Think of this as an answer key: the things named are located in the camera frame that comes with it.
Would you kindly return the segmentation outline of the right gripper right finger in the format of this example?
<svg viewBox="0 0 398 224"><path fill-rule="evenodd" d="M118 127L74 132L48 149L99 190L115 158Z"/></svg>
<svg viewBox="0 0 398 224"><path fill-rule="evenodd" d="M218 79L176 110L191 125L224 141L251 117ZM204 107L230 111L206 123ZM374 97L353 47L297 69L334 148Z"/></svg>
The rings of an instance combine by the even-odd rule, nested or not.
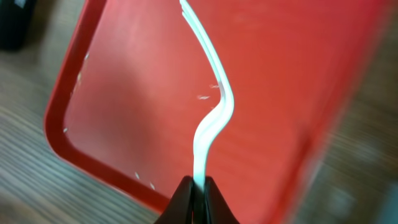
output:
<svg viewBox="0 0 398 224"><path fill-rule="evenodd" d="M239 224L210 176L205 179L205 212L206 224Z"/></svg>

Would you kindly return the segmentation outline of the white plastic fork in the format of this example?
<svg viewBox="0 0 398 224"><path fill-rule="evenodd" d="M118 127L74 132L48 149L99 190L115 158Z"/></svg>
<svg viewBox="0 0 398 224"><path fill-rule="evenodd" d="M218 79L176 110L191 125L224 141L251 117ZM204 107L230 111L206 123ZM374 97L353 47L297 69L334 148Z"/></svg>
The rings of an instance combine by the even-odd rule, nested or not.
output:
<svg viewBox="0 0 398 224"><path fill-rule="evenodd" d="M234 96L220 58L199 18L186 0L180 0L180 5L182 16L205 52L220 90L219 103L201 120L193 138L193 181L195 186L204 192L208 153L213 141L233 115Z"/></svg>

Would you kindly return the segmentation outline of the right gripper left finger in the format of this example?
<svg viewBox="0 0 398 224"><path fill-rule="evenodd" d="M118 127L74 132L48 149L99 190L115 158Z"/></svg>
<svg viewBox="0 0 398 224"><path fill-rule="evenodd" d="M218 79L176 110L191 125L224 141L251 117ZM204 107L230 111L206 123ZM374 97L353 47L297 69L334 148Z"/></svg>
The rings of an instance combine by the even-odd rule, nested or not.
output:
<svg viewBox="0 0 398 224"><path fill-rule="evenodd" d="M172 195L169 204L154 224L191 224L193 179L185 176Z"/></svg>

